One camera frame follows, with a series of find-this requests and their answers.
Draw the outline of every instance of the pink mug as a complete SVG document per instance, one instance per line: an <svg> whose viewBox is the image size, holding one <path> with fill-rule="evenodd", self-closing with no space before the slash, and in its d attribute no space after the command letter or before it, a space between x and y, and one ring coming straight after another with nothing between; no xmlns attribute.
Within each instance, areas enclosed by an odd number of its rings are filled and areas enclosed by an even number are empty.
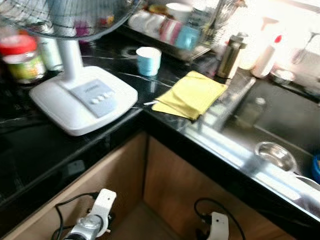
<svg viewBox="0 0 320 240"><path fill-rule="evenodd" d="M166 18L160 29L160 40L174 45L183 24L171 18Z"/></svg>

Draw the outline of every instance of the electric fan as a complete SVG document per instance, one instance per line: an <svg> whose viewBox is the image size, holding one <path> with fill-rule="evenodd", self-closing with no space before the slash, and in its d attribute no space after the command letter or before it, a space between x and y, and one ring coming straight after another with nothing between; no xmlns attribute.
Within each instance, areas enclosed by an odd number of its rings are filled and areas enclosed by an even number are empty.
<svg viewBox="0 0 320 240"><path fill-rule="evenodd" d="M112 32L139 4L139 0L0 0L5 21L57 39L64 72L29 94L68 134L80 136L105 126L136 103L138 93L131 86L97 66L83 67L78 40ZM35 27L44 24L46 30Z"/></svg>

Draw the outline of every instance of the fan base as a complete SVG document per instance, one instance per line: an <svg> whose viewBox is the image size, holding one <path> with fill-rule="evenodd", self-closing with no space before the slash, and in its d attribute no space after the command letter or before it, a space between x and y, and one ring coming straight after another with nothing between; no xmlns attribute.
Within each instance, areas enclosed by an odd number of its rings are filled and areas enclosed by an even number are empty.
<svg viewBox="0 0 320 240"><path fill-rule="evenodd" d="M69 135L84 135L111 123L138 100L134 88L99 67L83 67L80 76L72 89L64 87L61 73L29 93L41 110Z"/></svg>

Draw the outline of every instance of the yellow cloth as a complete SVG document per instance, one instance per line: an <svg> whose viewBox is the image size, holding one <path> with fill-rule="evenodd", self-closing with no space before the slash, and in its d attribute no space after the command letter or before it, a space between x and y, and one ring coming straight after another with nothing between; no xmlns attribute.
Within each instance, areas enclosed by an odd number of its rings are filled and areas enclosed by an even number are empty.
<svg viewBox="0 0 320 240"><path fill-rule="evenodd" d="M152 109L196 120L226 89L226 85L191 71L169 91L156 98L159 102Z"/></svg>

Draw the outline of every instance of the fan pole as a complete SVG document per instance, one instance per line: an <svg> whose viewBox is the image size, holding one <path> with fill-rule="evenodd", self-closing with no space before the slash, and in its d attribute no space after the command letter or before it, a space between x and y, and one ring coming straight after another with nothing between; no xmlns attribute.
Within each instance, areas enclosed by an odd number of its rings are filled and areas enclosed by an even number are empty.
<svg viewBox="0 0 320 240"><path fill-rule="evenodd" d="M77 40L57 40L64 67L64 81L68 84L81 79L83 62Z"/></svg>

